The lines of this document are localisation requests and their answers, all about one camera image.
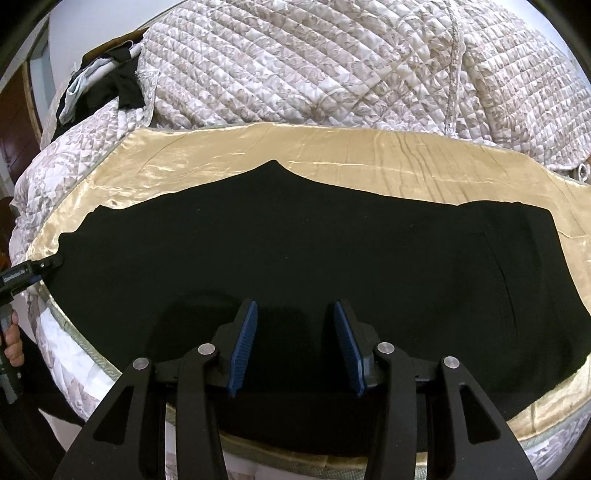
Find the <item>white wall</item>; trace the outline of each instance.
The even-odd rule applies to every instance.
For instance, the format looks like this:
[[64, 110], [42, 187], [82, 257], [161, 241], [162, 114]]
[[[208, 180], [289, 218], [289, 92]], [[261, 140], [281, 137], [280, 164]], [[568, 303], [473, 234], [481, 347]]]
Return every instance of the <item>white wall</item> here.
[[49, 17], [49, 48], [55, 85], [77, 70], [82, 56], [132, 32], [179, 0], [62, 0]]
[[45, 125], [49, 106], [56, 95], [56, 86], [53, 83], [53, 73], [51, 71], [51, 59], [49, 58], [47, 30], [39, 38], [39, 42], [33, 53], [31, 53], [29, 71], [31, 73], [31, 86], [33, 87], [37, 115], [41, 124]]

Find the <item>mattress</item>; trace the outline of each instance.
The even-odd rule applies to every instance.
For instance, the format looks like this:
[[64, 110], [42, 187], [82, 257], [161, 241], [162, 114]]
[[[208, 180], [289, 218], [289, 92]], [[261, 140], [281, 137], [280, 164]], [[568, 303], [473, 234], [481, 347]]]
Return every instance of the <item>mattress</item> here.
[[[189, 155], [199, 160], [189, 161]], [[271, 158], [306, 178], [379, 194], [455, 204], [521, 201], [546, 208], [554, 216], [579, 294], [587, 309], [591, 306], [591, 272], [585, 268], [591, 258], [589, 187], [556, 176], [522, 154], [429, 134], [277, 124], [194, 132], [136, 130], [56, 204], [28, 257], [55, 252], [58, 235], [74, 231], [97, 205], [125, 208], [241, 173]], [[56, 383], [88, 418], [120, 373], [77, 332], [42, 284], [27, 293], [27, 300]], [[560, 458], [591, 416], [590, 365], [588, 358], [576, 374], [509, 422], [538, 472]], [[168, 474], [174, 478], [172, 411], [168, 422]], [[222, 443], [229, 469], [253, 478], [264, 478], [268, 468], [314, 478], [362, 478], [366, 462], [285, 452], [225, 434]], [[417, 479], [425, 478], [425, 465], [425, 454], [419, 454]]]

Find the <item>clothing pile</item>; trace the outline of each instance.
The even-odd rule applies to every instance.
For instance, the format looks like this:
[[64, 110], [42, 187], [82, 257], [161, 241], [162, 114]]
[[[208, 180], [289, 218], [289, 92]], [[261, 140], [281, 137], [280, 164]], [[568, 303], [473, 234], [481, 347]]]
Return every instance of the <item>clothing pile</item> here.
[[140, 52], [141, 43], [128, 40], [82, 65], [60, 99], [53, 140], [117, 97], [119, 109], [145, 106], [135, 75]]

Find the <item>hand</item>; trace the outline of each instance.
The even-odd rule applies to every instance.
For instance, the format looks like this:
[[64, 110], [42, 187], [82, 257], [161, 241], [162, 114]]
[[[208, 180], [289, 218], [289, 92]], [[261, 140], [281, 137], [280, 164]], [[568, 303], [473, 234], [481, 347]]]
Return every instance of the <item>hand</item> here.
[[[8, 358], [13, 367], [20, 367], [24, 361], [25, 356], [22, 352], [21, 331], [18, 329], [18, 315], [12, 311], [12, 325], [4, 334], [6, 339], [6, 350], [4, 354]], [[2, 339], [0, 338], [0, 347], [2, 347]]]

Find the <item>black fabric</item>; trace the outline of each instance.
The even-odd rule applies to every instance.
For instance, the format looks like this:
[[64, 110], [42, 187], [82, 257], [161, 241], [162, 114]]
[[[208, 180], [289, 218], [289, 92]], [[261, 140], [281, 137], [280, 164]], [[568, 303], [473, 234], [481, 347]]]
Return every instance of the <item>black fabric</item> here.
[[[50, 480], [65, 451], [39, 409], [79, 426], [84, 422], [56, 387], [37, 345], [22, 330], [21, 339], [25, 356], [20, 369], [23, 395], [8, 405], [0, 392], [0, 423], [3, 427], [0, 429], [0, 476], [2, 480], [22, 480], [6, 449], [6, 444], [11, 442], [39, 479]], [[2, 436], [2, 431], [8, 434], [8, 440]]]
[[25, 362], [21, 367], [22, 386], [31, 402], [57, 419], [83, 426], [84, 421], [72, 410], [57, 388], [35, 342], [22, 330], [21, 339], [25, 356]]
[[[36, 408], [29, 395], [24, 394], [12, 405], [0, 394], [0, 422], [26, 464], [41, 480], [51, 480], [65, 451], [57, 441], [47, 420]], [[0, 475], [2, 480], [22, 480], [0, 439]]]
[[129, 42], [125, 42], [120, 47], [107, 50], [103, 55], [101, 55], [101, 57], [107, 57], [116, 60], [119, 63], [131, 60], [131, 52], [129, 51], [129, 48], [133, 46], [133, 44], [134, 43], [131, 40]]
[[114, 98], [119, 97], [120, 110], [142, 108], [145, 106], [144, 94], [135, 76], [135, 71], [138, 68], [138, 60], [139, 56], [121, 64], [80, 96], [76, 102], [74, 120], [65, 125], [62, 125], [60, 122], [60, 114], [66, 104], [66, 96], [63, 95], [57, 108], [57, 126], [51, 141], [55, 141], [70, 128], [90, 117]]
[[59, 243], [64, 264], [49, 289], [121, 370], [211, 341], [256, 299], [244, 388], [216, 399], [219, 425], [299, 452], [369, 451], [381, 398], [348, 387], [329, 306], [339, 298], [412, 356], [458, 357], [507, 420], [591, 351], [551, 214], [520, 203], [384, 197], [273, 161], [124, 210], [99, 207]]

